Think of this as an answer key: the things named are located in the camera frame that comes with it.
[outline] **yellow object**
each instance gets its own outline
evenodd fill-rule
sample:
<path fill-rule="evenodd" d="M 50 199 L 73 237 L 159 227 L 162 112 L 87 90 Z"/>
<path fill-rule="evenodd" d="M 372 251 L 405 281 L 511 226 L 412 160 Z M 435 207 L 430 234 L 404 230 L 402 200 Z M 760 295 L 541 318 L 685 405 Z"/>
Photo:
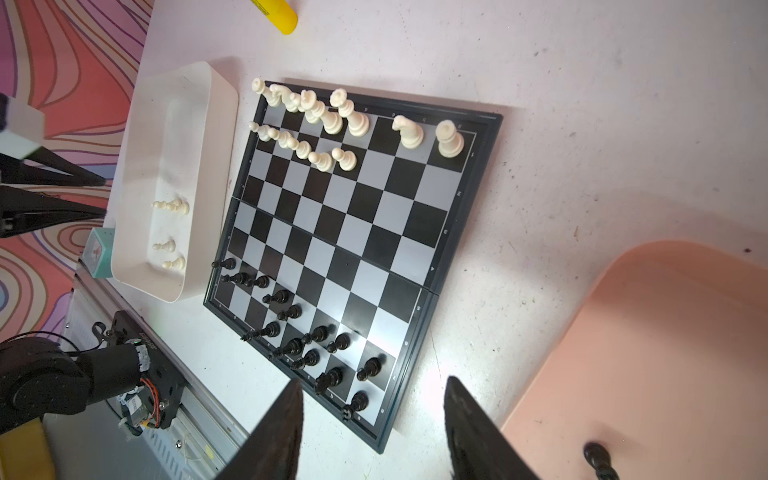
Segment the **yellow object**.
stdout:
<path fill-rule="evenodd" d="M 278 30 L 288 35 L 299 21 L 286 0 L 251 0 Z"/>
<path fill-rule="evenodd" d="M 40 419 L 31 420 L 0 435 L 0 478 L 56 479 L 56 470 Z"/>

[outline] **chessboard frame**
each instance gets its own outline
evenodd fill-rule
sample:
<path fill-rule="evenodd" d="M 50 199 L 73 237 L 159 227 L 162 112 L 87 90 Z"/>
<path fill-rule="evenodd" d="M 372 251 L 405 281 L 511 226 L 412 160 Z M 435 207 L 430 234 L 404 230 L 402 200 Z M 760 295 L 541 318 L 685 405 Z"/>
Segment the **chessboard frame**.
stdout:
<path fill-rule="evenodd" d="M 306 86 L 299 86 L 294 84 L 284 84 L 290 88 L 291 91 L 302 91 L 303 89 L 312 88 Z M 323 88 L 312 88 L 316 93 L 318 99 L 328 104 L 328 99 L 331 95 L 330 90 Z M 478 192 L 482 175 L 485 172 L 485 168 L 488 164 L 488 160 L 491 156 L 493 147 L 495 145 L 496 137 L 498 135 L 499 128 L 501 127 L 503 117 L 500 114 L 487 113 L 482 111 L 472 111 L 462 108 L 450 108 L 442 107 L 433 104 L 423 104 L 413 101 L 395 100 L 389 98 L 374 97 L 365 94 L 354 94 L 350 92 L 348 94 L 350 100 L 355 102 L 356 106 L 365 105 L 368 108 L 376 108 L 384 111 L 397 112 L 398 114 L 404 114 L 410 117 L 423 117 L 428 115 L 432 118 L 450 118 L 457 124 L 471 123 L 475 125 L 480 132 L 476 132 L 477 135 L 482 134 L 483 142 L 473 150 L 472 156 L 475 157 L 472 162 L 471 170 L 462 175 L 462 181 L 460 183 L 460 194 L 462 199 L 459 202 L 455 202 L 452 207 L 452 211 L 449 212 L 449 218 L 446 218 L 445 225 L 449 225 L 449 219 L 451 220 L 451 227 L 449 232 L 445 235 L 444 239 L 441 239 L 438 249 L 435 251 L 435 258 L 438 259 L 435 265 L 434 272 L 429 274 L 427 281 L 422 286 L 422 293 L 419 294 L 417 301 L 417 308 L 414 310 L 413 317 L 409 324 L 408 331 L 406 333 L 407 348 L 404 353 L 401 352 L 396 360 L 396 365 L 392 370 L 392 377 L 390 382 L 394 382 L 394 387 L 387 388 L 384 401 L 382 402 L 382 410 L 384 410 L 385 417 L 381 425 L 377 421 L 378 428 L 374 428 L 375 431 L 366 428 L 361 422 L 348 421 L 343 422 L 348 428 L 350 428 L 356 435 L 358 435 L 366 444 L 368 444 L 376 452 L 383 453 L 386 447 L 389 433 L 391 432 L 392 425 L 395 421 L 396 414 L 399 410 L 400 403 L 405 396 L 406 388 L 409 384 L 410 377 L 413 372 L 415 361 L 418 358 L 419 351 L 421 350 L 426 331 L 429 327 L 429 323 L 432 318 L 432 314 L 435 311 L 435 307 L 439 300 L 439 294 L 442 290 L 442 286 L 447 277 L 450 264 L 452 262 L 455 251 L 458 247 L 458 242 L 461 239 L 462 232 L 466 225 L 466 221 L 469 216 L 469 212 L 474 203 L 475 195 Z M 256 113 L 253 116 L 253 121 L 258 124 L 262 123 L 263 117 L 266 113 L 267 104 L 264 96 L 260 96 L 259 104 L 256 109 Z M 242 200 L 243 189 L 245 188 L 246 179 L 248 178 L 248 172 L 250 164 L 257 147 L 258 135 L 251 132 L 248 138 L 248 142 L 243 153 L 242 164 L 237 176 L 237 183 L 234 188 L 234 192 L 230 201 L 230 206 L 227 211 L 227 215 L 224 221 L 224 228 L 220 238 L 219 248 L 217 250 L 216 258 L 224 258 L 227 253 L 231 234 L 234 229 L 234 220 L 239 206 L 239 202 Z M 470 160 L 467 159 L 465 168 L 469 168 Z M 204 300 L 204 305 L 214 315 L 227 324 L 237 335 L 242 336 L 252 330 L 243 320 L 236 318 L 231 312 L 218 303 L 218 300 L 214 298 L 215 286 L 217 285 L 218 275 L 217 269 L 213 269 L 210 280 L 207 286 L 207 293 Z M 270 347 L 268 344 L 262 343 L 258 340 L 250 340 L 248 342 L 254 349 L 261 353 L 265 358 L 269 358 Z M 293 371 L 290 368 L 290 364 L 284 359 L 278 359 L 271 361 L 272 364 L 277 366 L 283 373 L 285 373 L 289 379 L 298 378 L 301 380 L 302 387 L 313 398 L 315 398 L 326 410 L 328 410 L 339 421 L 342 420 L 341 405 L 339 402 L 329 399 L 327 396 L 315 396 L 313 392 L 313 381 L 302 370 Z"/>

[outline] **yellow glue stick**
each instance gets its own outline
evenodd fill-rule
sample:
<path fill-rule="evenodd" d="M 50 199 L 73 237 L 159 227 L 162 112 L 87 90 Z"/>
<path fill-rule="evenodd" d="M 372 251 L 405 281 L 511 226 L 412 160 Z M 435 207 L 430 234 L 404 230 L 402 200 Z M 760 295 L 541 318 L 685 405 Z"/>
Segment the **yellow glue stick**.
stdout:
<path fill-rule="evenodd" d="M 299 19 L 296 17 L 296 13 L 290 5 L 288 5 L 286 0 L 251 1 L 259 8 L 259 10 L 261 10 L 261 13 L 265 14 L 270 22 L 285 35 L 288 35 L 296 28 L 296 23 Z"/>

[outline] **chess board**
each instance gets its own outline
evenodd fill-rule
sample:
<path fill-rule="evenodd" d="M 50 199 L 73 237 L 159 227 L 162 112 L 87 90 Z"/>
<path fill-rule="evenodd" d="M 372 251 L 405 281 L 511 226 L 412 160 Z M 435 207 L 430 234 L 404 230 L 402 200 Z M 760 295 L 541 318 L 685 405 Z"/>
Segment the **chess board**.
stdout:
<path fill-rule="evenodd" d="M 301 92 L 308 87 L 286 85 Z M 314 88 L 329 104 L 330 91 Z M 451 259 L 502 122 L 502 116 L 479 111 L 349 94 L 356 110 L 370 119 L 363 137 L 342 130 L 335 135 L 304 114 L 268 106 L 262 97 L 254 121 L 290 131 L 314 151 L 334 147 L 353 151 L 357 166 L 338 164 L 317 170 L 274 140 L 251 133 L 221 236 L 216 260 L 234 258 L 232 270 L 211 273 L 205 305 L 240 335 L 277 321 L 277 314 L 296 304 L 302 314 L 280 322 L 280 334 L 250 340 L 265 356 L 291 339 L 325 326 L 329 338 L 305 345 L 320 362 L 293 371 L 298 356 L 273 363 L 303 381 L 335 417 L 358 391 L 368 406 L 344 421 L 377 452 L 383 452 L 406 390 L 429 320 L 439 300 Z M 403 114 L 419 123 L 424 141 L 409 150 L 392 130 Z M 459 156 L 438 152 L 435 126 L 454 121 L 465 139 Z M 267 275 L 266 288 L 221 282 L 221 274 Z M 291 292 L 287 303 L 264 303 L 278 290 Z M 340 333 L 349 348 L 328 353 Z M 355 374 L 377 357 L 382 371 L 360 382 Z M 315 396 L 318 375 L 339 367 L 342 382 Z"/>

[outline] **teal box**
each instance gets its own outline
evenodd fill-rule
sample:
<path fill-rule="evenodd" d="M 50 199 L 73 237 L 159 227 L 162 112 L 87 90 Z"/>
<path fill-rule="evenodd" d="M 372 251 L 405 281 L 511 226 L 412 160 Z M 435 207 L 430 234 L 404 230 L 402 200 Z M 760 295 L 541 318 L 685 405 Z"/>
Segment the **teal box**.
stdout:
<path fill-rule="evenodd" d="M 83 250 L 83 263 L 94 278 L 112 276 L 112 244 L 114 228 L 97 227 L 91 229 Z"/>

